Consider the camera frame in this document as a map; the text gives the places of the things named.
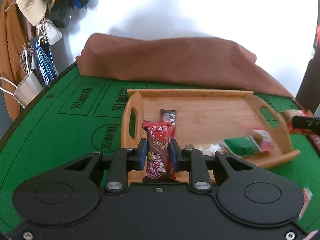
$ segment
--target green table mat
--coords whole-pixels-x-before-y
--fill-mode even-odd
[[[120,148],[126,89],[190,88],[80,76],[76,65],[60,77],[0,141],[0,230],[5,233],[20,223],[12,204],[12,193],[20,183],[93,150],[113,154]],[[256,95],[276,111],[298,109],[290,98]],[[271,171],[310,188],[314,195],[298,224],[307,231],[319,229],[320,158],[305,136],[291,138],[300,156]]]

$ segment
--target white cable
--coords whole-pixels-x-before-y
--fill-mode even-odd
[[[13,82],[11,82],[9,79],[3,78],[3,77],[0,77],[0,79],[9,82],[11,85],[13,85],[15,88],[17,88],[17,86],[16,86]],[[2,88],[1,86],[0,86],[0,90],[2,90],[3,92],[6,92],[6,93],[8,93],[9,95],[12,95],[12,96],[13,96],[13,93],[9,92],[8,90],[5,90],[5,89]]]
[[[29,56],[33,57],[34,52],[35,52],[34,48],[27,48],[27,54]],[[21,67],[22,67],[25,74],[28,74],[27,61],[29,62],[29,57],[26,58],[25,51],[23,50],[20,54],[20,64],[21,64]]]
[[[41,47],[40,41],[43,37],[44,36],[40,36],[38,38],[38,41],[36,43],[36,50],[41,75],[44,79],[44,83],[48,85],[57,76],[57,72],[52,61],[50,46],[48,45],[48,48],[46,48],[48,49],[48,51],[46,52],[44,52]]]
[[[28,76],[30,76],[29,59],[28,59],[28,52],[27,52],[27,46],[26,45],[24,45],[24,55],[26,57],[27,73],[28,73]]]

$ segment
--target orange jacket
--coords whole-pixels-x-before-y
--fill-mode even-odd
[[[27,43],[27,37],[24,34],[16,4],[12,5],[7,12],[4,11],[12,1],[14,0],[3,0],[0,10],[0,76],[18,85],[25,76],[20,64],[20,53],[24,44]],[[14,91],[14,87],[8,82],[2,81],[2,87]],[[4,99],[9,116],[15,120],[20,114],[19,103],[6,93],[4,93]]]

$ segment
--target tray handle hole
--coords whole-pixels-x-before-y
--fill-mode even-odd
[[[79,160],[76,163],[71,164],[70,166],[66,167],[65,170],[69,171],[83,171],[84,168],[88,165],[90,162],[91,157],[86,157],[82,160]]]
[[[135,138],[135,126],[136,126],[136,114],[131,109],[130,122],[129,122],[129,134],[132,139]]]
[[[235,160],[234,158],[227,157],[226,160],[230,164],[231,168],[234,171],[248,171],[248,170],[253,169],[252,167],[250,167],[242,162],[239,162],[238,160]]]
[[[260,109],[260,113],[273,129],[278,128],[279,126],[278,121],[273,117],[273,115],[270,113],[270,111],[266,107],[262,107]]]

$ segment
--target brown cloth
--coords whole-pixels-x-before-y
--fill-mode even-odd
[[[20,53],[27,38],[16,5],[13,4],[7,12],[4,11],[13,1],[3,0],[0,10],[0,76],[18,85],[26,75],[21,68]],[[15,90],[5,81],[2,81],[2,87],[11,92]],[[15,120],[20,114],[20,104],[7,93],[4,93],[4,99],[9,116]]]
[[[96,33],[89,37],[76,60],[85,76],[292,97],[255,65],[253,53],[219,38],[141,41]]]

